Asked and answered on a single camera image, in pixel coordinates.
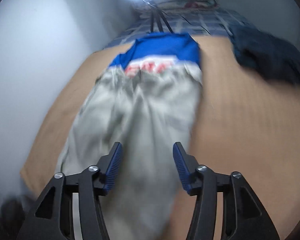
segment blue checkered fabric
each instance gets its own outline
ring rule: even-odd
[[[255,26],[245,17],[233,10],[218,8],[214,11],[200,11],[199,13],[189,13],[180,15],[166,16],[169,25],[175,33],[189,33],[211,35],[211,36],[230,36],[229,25],[248,25],[252,28]],[[162,21],[163,31],[169,32],[168,28]],[[156,23],[154,24],[154,32],[158,32]],[[135,39],[144,37],[150,33],[150,19],[141,19],[131,25],[127,30],[121,33],[116,39],[111,41],[106,48],[117,45],[132,43]]]

